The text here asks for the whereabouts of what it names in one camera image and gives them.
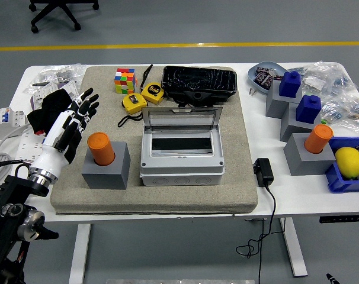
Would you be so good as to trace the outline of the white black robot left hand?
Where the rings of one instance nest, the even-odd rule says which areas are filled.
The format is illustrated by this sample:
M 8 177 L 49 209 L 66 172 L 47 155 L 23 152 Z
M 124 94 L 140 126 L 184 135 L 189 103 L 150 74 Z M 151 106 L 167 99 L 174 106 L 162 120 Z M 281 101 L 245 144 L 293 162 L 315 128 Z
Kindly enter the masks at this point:
M 75 158 L 82 133 L 97 112 L 98 98 L 89 88 L 59 114 L 43 140 L 42 154 L 29 167 L 28 180 L 41 184 L 58 181 L 62 169 Z

